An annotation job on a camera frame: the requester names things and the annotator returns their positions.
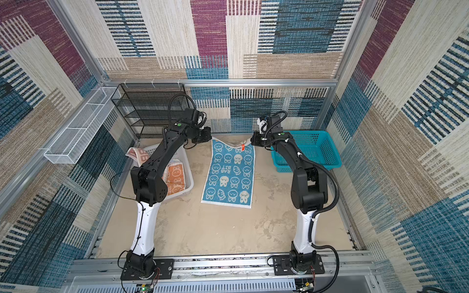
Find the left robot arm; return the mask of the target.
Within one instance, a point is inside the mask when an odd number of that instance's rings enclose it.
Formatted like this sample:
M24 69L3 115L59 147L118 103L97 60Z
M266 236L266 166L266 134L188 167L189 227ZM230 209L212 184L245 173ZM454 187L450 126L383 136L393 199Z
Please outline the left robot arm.
M211 128L174 123L163 132L162 142L140 167L132 168L131 182L138 203L138 220L131 249L127 252L123 275L146 280L156 269L153 261L156 218L167 196L168 186L163 180L164 171L174 154L188 141L194 144L212 139Z

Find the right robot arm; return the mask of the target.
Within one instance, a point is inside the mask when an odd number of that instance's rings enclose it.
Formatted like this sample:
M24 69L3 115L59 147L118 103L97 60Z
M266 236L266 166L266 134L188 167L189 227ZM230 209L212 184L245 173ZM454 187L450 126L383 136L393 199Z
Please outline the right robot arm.
M281 155L293 172L291 201L297 209L296 234L287 260L276 258L280 273L324 273L321 257L311 243L315 238L314 212L322 209L328 201L327 175L319 170L297 146L290 133L273 133L266 137L255 131L250 139L252 145L272 148Z

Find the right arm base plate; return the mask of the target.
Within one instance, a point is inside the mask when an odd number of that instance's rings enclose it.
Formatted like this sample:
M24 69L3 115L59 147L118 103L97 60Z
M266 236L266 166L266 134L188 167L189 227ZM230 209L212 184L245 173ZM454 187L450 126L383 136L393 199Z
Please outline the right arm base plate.
M272 255L267 264L276 276L324 274L325 268L319 254L307 253L296 255Z

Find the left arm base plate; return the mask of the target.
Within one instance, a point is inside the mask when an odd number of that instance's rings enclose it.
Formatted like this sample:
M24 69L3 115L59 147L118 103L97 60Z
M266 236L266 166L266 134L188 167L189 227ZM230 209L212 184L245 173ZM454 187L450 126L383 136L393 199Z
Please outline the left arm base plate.
M174 259L126 261L122 281L169 280L172 278Z

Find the white plastic basket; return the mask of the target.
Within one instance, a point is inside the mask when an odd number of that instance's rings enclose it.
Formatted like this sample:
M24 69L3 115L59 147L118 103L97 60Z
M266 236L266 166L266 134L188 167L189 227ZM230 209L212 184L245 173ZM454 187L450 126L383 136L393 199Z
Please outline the white plastic basket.
M158 146L159 146L159 144L155 144L155 145L150 145L149 147L145 147L143 149L146 150L146 151L149 151L150 156L151 156L153 154L153 152L157 149ZM189 161L188 161L188 157L187 157L187 154L186 154L186 150L183 147L180 147L175 152L175 154L173 155L172 159L173 158L174 159L177 158L177 159L181 160L182 163L183 163L185 180L186 180L186 189L182 192L178 192L176 194L166 196L164 201L169 201L169 200L175 199L177 197L180 197L184 194L187 194L194 187L194 179L193 179L192 172L191 172L191 169L190 169L190 166L189 166Z

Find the blue bunny towel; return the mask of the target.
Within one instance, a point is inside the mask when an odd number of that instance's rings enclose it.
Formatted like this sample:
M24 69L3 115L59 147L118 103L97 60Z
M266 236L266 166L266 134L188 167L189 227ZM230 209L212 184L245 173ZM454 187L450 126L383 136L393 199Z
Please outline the blue bunny towel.
M254 191L254 146L250 142L233 146L214 138L211 151L201 202L250 209Z

